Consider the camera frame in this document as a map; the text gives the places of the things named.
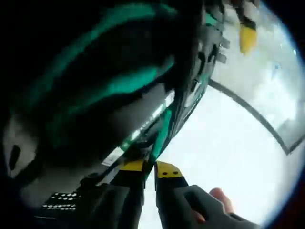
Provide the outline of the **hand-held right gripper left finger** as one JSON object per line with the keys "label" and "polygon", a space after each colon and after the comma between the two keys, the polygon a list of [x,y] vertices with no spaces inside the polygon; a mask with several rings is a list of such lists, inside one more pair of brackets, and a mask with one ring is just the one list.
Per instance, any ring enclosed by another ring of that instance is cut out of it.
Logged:
{"label": "hand-held right gripper left finger", "polygon": [[142,206],[144,160],[128,162],[110,183],[81,191],[79,220],[83,229],[136,229]]}

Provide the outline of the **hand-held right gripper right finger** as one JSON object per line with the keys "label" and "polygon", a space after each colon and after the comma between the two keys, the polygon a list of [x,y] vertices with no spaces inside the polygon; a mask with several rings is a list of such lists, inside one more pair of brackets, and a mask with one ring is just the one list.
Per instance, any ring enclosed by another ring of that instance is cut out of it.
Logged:
{"label": "hand-held right gripper right finger", "polygon": [[164,229],[259,229],[197,185],[188,185],[174,165],[155,163],[156,206]]}

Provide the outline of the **person's right hand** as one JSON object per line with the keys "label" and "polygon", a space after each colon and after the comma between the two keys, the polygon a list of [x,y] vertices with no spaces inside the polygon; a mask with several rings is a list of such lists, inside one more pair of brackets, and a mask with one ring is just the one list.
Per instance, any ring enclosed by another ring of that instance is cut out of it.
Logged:
{"label": "person's right hand", "polygon": [[209,194],[220,202],[222,202],[226,213],[234,213],[231,200],[227,197],[227,195],[223,192],[221,188],[215,187],[210,190]]}

